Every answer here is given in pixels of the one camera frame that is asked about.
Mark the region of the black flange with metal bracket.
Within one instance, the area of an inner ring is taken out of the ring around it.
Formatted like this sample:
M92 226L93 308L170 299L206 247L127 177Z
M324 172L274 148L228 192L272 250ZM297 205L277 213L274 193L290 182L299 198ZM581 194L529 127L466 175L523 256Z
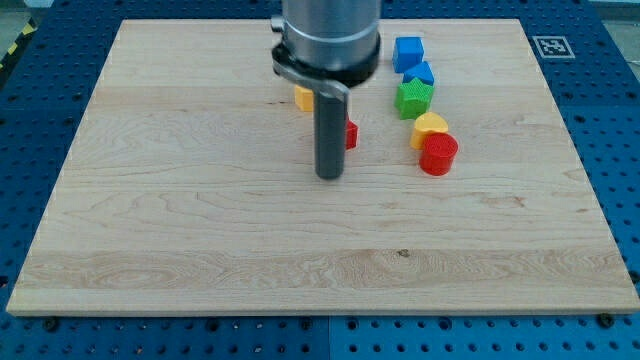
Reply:
M350 89L366 82L376 71L380 57L381 37L375 37L373 50L359 63L342 70L312 67L294 57L280 42L271 50L276 75L305 88L346 101Z

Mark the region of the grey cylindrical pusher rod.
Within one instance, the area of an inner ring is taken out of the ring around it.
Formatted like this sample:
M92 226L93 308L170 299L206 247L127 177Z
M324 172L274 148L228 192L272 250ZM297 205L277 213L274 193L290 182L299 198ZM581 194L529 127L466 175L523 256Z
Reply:
M314 94L314 165L325 180L339 178L344 171L347 103L328 94Z

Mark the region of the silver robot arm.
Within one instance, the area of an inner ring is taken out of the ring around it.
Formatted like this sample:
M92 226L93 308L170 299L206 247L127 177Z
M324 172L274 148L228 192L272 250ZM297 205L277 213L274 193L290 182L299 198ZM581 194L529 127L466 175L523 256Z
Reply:
M378 0L283 0L271 19L281 41L273 71L313 92L314 166L318 177L344 171L351 89L376 71L381 49Z

